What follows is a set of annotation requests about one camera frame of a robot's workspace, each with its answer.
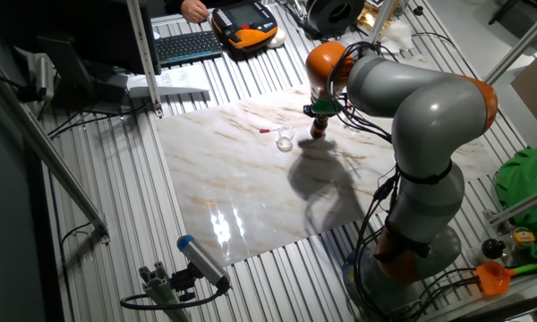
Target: white paper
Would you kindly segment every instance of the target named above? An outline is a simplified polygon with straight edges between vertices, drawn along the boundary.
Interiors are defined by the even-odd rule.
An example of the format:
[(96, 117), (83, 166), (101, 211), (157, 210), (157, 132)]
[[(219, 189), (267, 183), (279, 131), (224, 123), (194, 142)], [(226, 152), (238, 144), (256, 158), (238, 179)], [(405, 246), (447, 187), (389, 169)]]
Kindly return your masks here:
[[(162, 71), (155, 77), (159, 95), (199, 93), (209, 91), (207, 74), (200, 65)], [(149, 88), (145, 75), (132, 76), (127, 80), (130, 97), (148, 97)]]
[(403, 21), (392, 21), (384, 30), (381, 42), (392, 53), (398, 53), (400, 50), (410, 50), (413, 48), (412, 29)]

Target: white papers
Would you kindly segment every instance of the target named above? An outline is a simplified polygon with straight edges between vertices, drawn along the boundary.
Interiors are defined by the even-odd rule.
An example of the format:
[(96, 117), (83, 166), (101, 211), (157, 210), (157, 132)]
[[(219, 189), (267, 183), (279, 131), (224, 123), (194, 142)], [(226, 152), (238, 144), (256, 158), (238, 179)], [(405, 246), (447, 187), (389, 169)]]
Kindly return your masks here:
[[(207, 74), (199, 65), (162, 71), (155, 77), (159, 95), (187, 94), (209, 91)], [(145, 75), (132, 76), (127, 81), (130, 97), (148, 97), (149, 89)]]

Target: metal table surface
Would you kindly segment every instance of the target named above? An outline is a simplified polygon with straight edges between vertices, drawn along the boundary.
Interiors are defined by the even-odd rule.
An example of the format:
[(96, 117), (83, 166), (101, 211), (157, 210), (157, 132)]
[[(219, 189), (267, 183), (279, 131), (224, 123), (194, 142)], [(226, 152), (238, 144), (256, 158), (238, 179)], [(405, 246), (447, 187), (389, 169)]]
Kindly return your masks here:
[[(417, 5), (424, 7), (422, 17), (412, 14)], [(208, 75), (210, 96), (164, 97), (166, 117), (306, 83), (304, 60), (317, 43), (305, 38), (280, 8), (269, 8), (286, 31), (286, 44), (258, 54), (246, 54), (248, 59), (238, 63), (227, 55), (195, 63), (202, 65)], [(401, 19), (415, 32), (431, 31), (450, 37), (425, 1), (411, 0)], [(154, 31), (162, 37), (210, 30), (206, 23), (187, 23), (179, 16), (156, 18), (152, 22)], [(468, 63), (445, 42), (428, 37), (414, 37), (413, 42), (415, 49), (397, 56), (422, 54), (443, 72), (477, 77)], [(67, 116), (56, 111), (45, 117), (43, 125), (51, 131)], [(99, 117), (82, 114), (72, 123)], [(108, 245), (101, 244), (90, 239), (92, 228), (87, 227), (64, 244), (71, 306), (64, 285), (61, 252), (55, 248), (68, 321), (72, 320), (72, 312), (77, 321), (167, 320), (161, 311), (135, 311), (119, 305), (120, 298), (142, 293), (139, 267), (152, 267), (154, 262), (162, 261), (172, 273), (187, 264), (175, 247), (177, 238), (185, 234), (185, 228), (158, 144), (155, 122), (158, 120), (153, 113), (142, 111), (123, 119), (116, 117), (74, 128), (54, 141), (96, 207), (102, 210), (111, 236)], [(483, 140), (497, 166), (525, 147), (523, 139), (501, 111)], [(50, 220), (55, 228), (53, 239), (59, 241), (66, 232), (87, 223), (87, 219), (59, 183), (50, 179), (45, 167), (44, 172)], [(482, 221), (484, 209), (500, 209), (492, 176), (466, 185), (462, 209), (451, 223), (462, 238), (464, 250), (494, 234)], [(380, 218), (376, 216), (372, 224), (379, 227)], [(189, 309), (193, 320), (349, 321), (362, 318), (347, 297), (340, 271), (343, 258), (354, 248), (358, 227), (359, 223), (341, 226), (227, 267), (234, 289), (228, 296)], [(452, 267), (468, 267), (465, 256)], [(510, 292), (534, 283), (537, 278), (522, 279)], [(199, 281), (195, 290), (198, 299), (214, 292), (206, 281)], [(450, 320), (482, 306), (480, 298), (475, 286), (457, 289), (437, 300), (422, 319)]]

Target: marble slab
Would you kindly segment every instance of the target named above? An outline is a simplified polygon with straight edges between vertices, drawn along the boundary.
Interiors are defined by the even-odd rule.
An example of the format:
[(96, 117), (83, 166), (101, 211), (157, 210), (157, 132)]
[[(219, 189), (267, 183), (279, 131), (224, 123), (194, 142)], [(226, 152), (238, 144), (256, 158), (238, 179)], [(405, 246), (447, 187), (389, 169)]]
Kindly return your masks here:
[[(308, 88), (287, 89), (157, 121), (187, 233), (221, 264), (362, 219), (394, 166), (391, 145), (336, 118), (326, 140), (305, 146), (308, 102)], [(371, 120), (390, 131), (391, 120)], [(280, 126), (294, 127), (289, 152), (277, 133), (259, 133)], [(497, 170), (479, 139), (452, 159), (466, 181)]]

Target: wire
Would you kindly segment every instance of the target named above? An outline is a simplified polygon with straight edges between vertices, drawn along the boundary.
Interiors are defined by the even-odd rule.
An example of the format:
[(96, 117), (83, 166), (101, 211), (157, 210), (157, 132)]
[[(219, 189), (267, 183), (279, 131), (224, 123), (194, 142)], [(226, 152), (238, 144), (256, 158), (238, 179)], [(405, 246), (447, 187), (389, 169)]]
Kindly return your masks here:
[(23, 85), (21, 85), (21, 84), (15, 82), (15, 81), (8, 80), (8, 79), (5, 78), (5, 77), (0, 76), (0, 81), (6, 82), (6, 83), (8, 83), (8, 84), (14, 86), (14, 87), (17, 88), (17, 89), (31, 92), (31, 91), (30, 91), (28, 88), (26, 88), (25, 86), (23, 86)]
[(294, 22), (298, 25), (298, 27), (304, 29), (306, 27), (306, 23), (303, 21), (303, 19), (300, 17), (299, 14), (295, 13), (291, 7), (288, 6), (288, 2), (281, 3), (280, 0), (276, 0), (277, 4), (283, 8), (290, 16), (293, 18)]
[(449, 274), (452, 274), (452, 273), (457, 273), (457, 272), (473, 272), (475, 271), (475, 268), (457, 268), (457, 269), (452, 269), (450, 271), (447, 271), (446, 273), (444, 273), (442, 276), (436, 278), (433, 282), (431, 282), (424, 290), (423, 292), (420, 294), (419, 298), (421, 299), (423, 297), (423, 295), (425, 295), (427, 292), (430, 291), (430, 288), (437, 284), (439, 281), (441, 281), (442, 278), (448, 276)]
[[(385, 176), (387, 176), (389, 173), (391, 173), (394, 169), (396, 169), (396, 165), (392, 166), (392, 168), (390, 168), (385, 174), (383, 174), (380, 178), (378, 178), (378, 180), (376, 181), (376, 189), (379, 189), (379, 181), (380, 181), (383, 177), (385, 177)], [(379, 207), (380, 207), (380, 209), (384, 210), (385, 212), (388, 212), (386, 209), (384, 209), (384, 208), (382, 207), (382, 205), (379, 205)]]
[(73, 232), (75, 232), (75, 231), (77, 231), (78, 229), (81, 229), (81, 228), (83, 228), (83, 227), (85, 227), (85, 226), (87, 226), (87, 225), (91, 225), (91, 222), (86, 223), (86, 224), (84, 224), (84, 225), (79, 225), (79, 226), (73, 228), (71, 231), (69, 231), (69, 232), (64, 236), (64, 238), (62, 238), (62, 241), (60, 241), (60, 244), (61, 244), (61, 245), (64, 245), (65, 240), (66, 240), (68, 237), (70, 237), (70, 235), (71, 235)]
[(392, 56), (392, 58), (396, 61), (396, 63), (400, 63), (399, 60), (397, 60), (396, 56), (394, 54), (392, 54), (392, 52), (386, 47), (386, 46), (380, 46), (380, 48), (382, 49), (386, 49), (386, 51), (388, 52), (388, 54), (390, 54)]
[[(55, 90), (55, 81), (57, 81), (57, 75), (59, 75), (59, 71), (55, 71), (55, 75), (54, 75), (54, 90)], [(44, 113), (44, 111), (46, 110), (46, 105), (47, 105), (47, 102), (46, 99), (44, 98), (44, 104), (42, 105), (42, 108), (39, 110), (39, 113), (38, 113), (38, 121), (40, 118), (42, 118), (42, 114)]]
[(418, 36), (428, 36), (428, 37), (432, 37), (432, 38), (440, 38), (440, 39), (443, 39), (443, 40), (447, 41), (449, 45), (451, 45), (453, 47), (456, 47), (456, 45), (454, 45), (454, 43), (451, 41), (450, 38), (448, 38), (446, 36), (443, 36), (443, 35), (440, 35), (439, 33), (435, 33), (435, 32), (416, 32), (416, 33), (414, 33), (412, 35), (412, 37), (418, 37)]
[[(89, 108), (89, 110), (91, 111), (93, 109), (93, 106), (95, 106), (95, 105), (96, 105), (96, 103), (92, 104), (91, 107)], [(51, 137), (53, 133), (56, 133), (58, 130), (60, 130), (62, 127), (64, 127), (64, 125), (68, 124), (74, 117), (78, 116), (79, 113), (81, 113), (81, 111), (78, 111), (74, 115), (68, 117), (68, 119), (65, 120), (65, 122), (63, 122), (58, 127), (53, 129), (50, 133), (47, 134), (47, 136)]]
[(54, 207), (54, 217), (55, 217), (55, 228), (57, 230), (57, 238), (58, 238), (59, 247), (60, 247), (60, 259), (62, 260), (62, 271), (64, 273), (65, 291), (68, 296), (68, 304), (70, 306), (70, 314), (72, 315), (72, 321), (75, 322), (75, 316), (73, 314), (73, 305), (72, 305), (72, 294), (70, 292), (70, 279), (68, 277), (68, 270), (66, 268), (66, 263), (65, 263), (64, 247), (62, 247), (62, 241), (60, 240), (60, 234), (62, 233), (62, 231), (60, 230), (60, 217), (57, 211), (57, 202), (55, 200), (54, 180), (52, 179), (52, 172), (50, 170), (47, 171), (47, 176), (50, 181), (50, 192), (52, 193), (52, 203)]
[(391, 317), (392, 321), (396, 321), (396, 322), (415, 321), (418, 318), (420, 318), (422, 314), (425, 313), (426, 309), (428, 309), (428, 307), (444, 292), (451, 290), (455, 287), (466, 286), (469, 284), (476, 284), (478, 281), (479, 281), (479, 278), (476, 276), (472, 278), (467, 278), (465, 280), (457, 281), (449, 285), (441, 286), (440, 288), (436, 289), (436, 291), (433, 294), (431, 294), (428, 297), (428, 299), (421, 305), (421, 307), (418, 310), (416, 310), (414, 313), (410, 314), (410, 310), (407, 310), (404, 313), (400, 314), (399, 317)]
[(375, 135), (378, 135), (383, 140), (386, 140), (389, 143), (392, 143), (392, 135), (384, 129), (380, 128), (378, 125), (368, 121), (363, 116), (356, 114), (356, 112), (349, 111), (346, 108), (347, 104), (347, 98), (345, 97), (345, 104), (343, 105), (340, 103), (339, 99), (340, 96), (336, 93), (334, 93), (334, 80), (337, 78), (338, 71), (340, 71), (346, 62), (347, 59), (351, 58), (352, 54), (355, 53), (363, 53), (363, 51), (371, 49), (377, 54), (379, 54), (379, 47), (374, 46), (373, 44), (366, 42), (366, 41), (359, 41), (356, 43), (353, 43), (351, 45), (348, 45), (345, 49), (345, 52), (340, 56), (338, 59), (338, 62), (334, 65), (332, 68), (332, 71), (330, 72), (330, 75), (328, 76), (328, 82), (327, 82), (327, 90), (328, 90), (328, 96), (330, 97), (330, 100), (333, 103), (334, 108), (338, 112), (338, 119), (340, 122), (344, 123), (347, 127), (358, 130), (358, 131), (366, 131)]
[(128, 303), (128, 301), (134, 301), (138, 299), (147, 299), (149, 297), (147, 294), (137, 294), (137, 295), (132, 295), (132, 296), (128, 296), (126, 298), (121, 299), (119, 301), (119, 304), (126, 309), (137, 309), (137, 310), (187, 309), (187, 308), (192, 308), (192, 307), (196, 307), (199, 305), (207, 304), (215, 300), (217, 297), (221, 296), (225, 292), (226, 291), (217, 290), (215, 294), (208, 297), (207, 299), (193, 301), (190, 303), (168, 304), (168, 305), (142, 305), (142, 304)]
[(354, 254), (354, 282), (356, 284), (356, 290), (360, 294), (360, 297), (362, 298), (362, 301), (364, 302), (364, 304), (366, 304), (366, 306), (368, 306), (374, 313), (382, 317), (384, 314), (378, 308), (376, 303), (373, 302), (373, 300), (370, 298), (370, 295), (366, 292), (366, 290), (364, 290), (362, 279), (360, 277), (360, 261), (362, 260), (363, 250), (367, 246), (367, 244), (363, 244), (364, 231), (366, 227), (368, 226), (368, 223), (370, 222), (371, 214), (378, 207), (378, 204), (376, 206), (373, 206), (373, 205), (374, 205), (374, 201), (372, 201), (372, 203), (370, 204), (370, 207), (368, 208), (368, 213), (366, 214), (366, 217), (364, 218), (364, 221), (362, 222), (362, 226), (360, 227), (360, 233), (358, 236), (358, 242), (356, 243), (356, 250)]
[(117, 117), (117, 116), (125, 116), (125, 115), (128, 115), (128, 114), (133, 114), (139, 110), (141, 110), (142, 108), (146, 107), (147, 105), (149, 105), (149, 103), (151, 103), (151, 101), (145, 103), (143, 106), (140, 106), (140, 107), (137, 107), (137, 108), (134, 108), (133, 110), (131, 111), (128, 111), (128, 112), (124, 112), (124, 113), (121, 113), (121, 114), (113, 114), (113, 115), (108, 115), (108, 116), (104, 116), (104, 117), (101, 117), (101, 118), (98, 118), (98, 119), (93, 119), (93, 120), (89, 120), (89, 121), (83, 121), (83, 122), (78, 122), (78, 123), (75, 123), (75, 124), (72, 124), (70, 126), (67, 126), (65, 128), (63, 128), (62, 130), (54, 133), (55, 131), (59, 130), (59, 126), (58, 128), (55, 130), (55, 131), (51, 131), (48, 136), (50, 137), (50, 139), (53, 139), (54, 137), (56, 136), (59, 136), (60, 134), (64, 133), (65, 131), (68, 131), (70, 130), (71, 128), (74, 128), (76, 126), (80, 126), (80, 125), (84, 125), (84, 124), (88, 124), (88, 123), (94, 123), (94, 122), (97, 122), (97, 121), (103, 121), (103, 120), (107, 120), (107, 119), (110, 119), (110, 118), (113, 118), (113, 117)]

